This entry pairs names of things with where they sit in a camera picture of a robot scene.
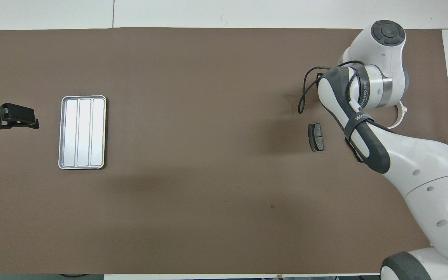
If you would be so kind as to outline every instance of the silver rectangular tray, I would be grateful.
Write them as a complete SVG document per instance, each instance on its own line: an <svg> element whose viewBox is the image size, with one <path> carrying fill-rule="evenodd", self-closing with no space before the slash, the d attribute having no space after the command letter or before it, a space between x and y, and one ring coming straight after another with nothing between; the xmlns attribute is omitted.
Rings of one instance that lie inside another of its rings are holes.
<svg viewBox="0 0 448 280"><path fill-rule="evenodd" d="M107 98L103 95L62 99L58 166L63 170L100 169L105 164Z"/></svg>

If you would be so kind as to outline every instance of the velcro strap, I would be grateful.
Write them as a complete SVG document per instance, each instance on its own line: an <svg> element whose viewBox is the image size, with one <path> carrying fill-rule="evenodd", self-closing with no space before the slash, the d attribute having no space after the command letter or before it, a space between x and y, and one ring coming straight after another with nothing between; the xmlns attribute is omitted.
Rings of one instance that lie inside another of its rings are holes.
<svg viewBox="0 0 448 280"><path fill-rule="evenodd" d="M354 132L355 127L358 126L359 123L364 122L366 119L373 120L373 118L368 113L366 113L364 110L361 110L361 111L353 114L352 117L350 117L350 119L348 119L347 125L345 126L345 129L343 130L343 133L345 134L345 138L347 140L349 140L350 136L352 135L352 132Z"/></svg>

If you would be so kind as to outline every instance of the brown table surface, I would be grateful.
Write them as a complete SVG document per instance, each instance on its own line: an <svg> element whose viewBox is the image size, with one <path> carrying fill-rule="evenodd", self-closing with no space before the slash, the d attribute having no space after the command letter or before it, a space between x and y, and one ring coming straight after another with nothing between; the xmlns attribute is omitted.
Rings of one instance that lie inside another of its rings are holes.
<svg viewBox="0 0 448 280"><path fill-rule="evenodd" d="M0 31L0 273L377 273L429 246L398 191L357 163L306 70L360 30ZM407 30L397 133L448 144L440 30ZM105 95L103 170L58 168L64 96ZM394 108L370 112L390 125ZM306 128L321 123L325 151Z"/></svg>

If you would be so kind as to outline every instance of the white robotic arm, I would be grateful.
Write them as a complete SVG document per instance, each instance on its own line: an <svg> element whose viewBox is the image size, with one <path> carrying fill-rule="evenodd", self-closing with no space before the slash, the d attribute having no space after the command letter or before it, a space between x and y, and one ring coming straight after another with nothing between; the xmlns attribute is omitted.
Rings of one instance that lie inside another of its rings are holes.
<svg viewBox="0 0 448 280"><path fill-rule="evenodd" d="M318 95L359 158L400 191L434 246L388 257L382 279L448 279L448 145L397 135L364 111L396 105L404 96L405 39L393 21L364 29L340 58L358 62L329 69L320 78Z"/></svg>

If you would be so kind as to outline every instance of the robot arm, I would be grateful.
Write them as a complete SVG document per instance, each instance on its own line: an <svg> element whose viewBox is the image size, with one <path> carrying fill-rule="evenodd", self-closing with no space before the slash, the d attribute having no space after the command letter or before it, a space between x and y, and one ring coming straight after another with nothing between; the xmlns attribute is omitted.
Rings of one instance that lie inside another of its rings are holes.
<svg viewBox="0 0 448 280"><path fill-rule="evenodd" d="M402 65L405 32L393 21L364 29L319 81L323 106L357 155L402 194L436 250L448 259L448 145L397 135L364 111L396 105L407 90Z"/></svg>

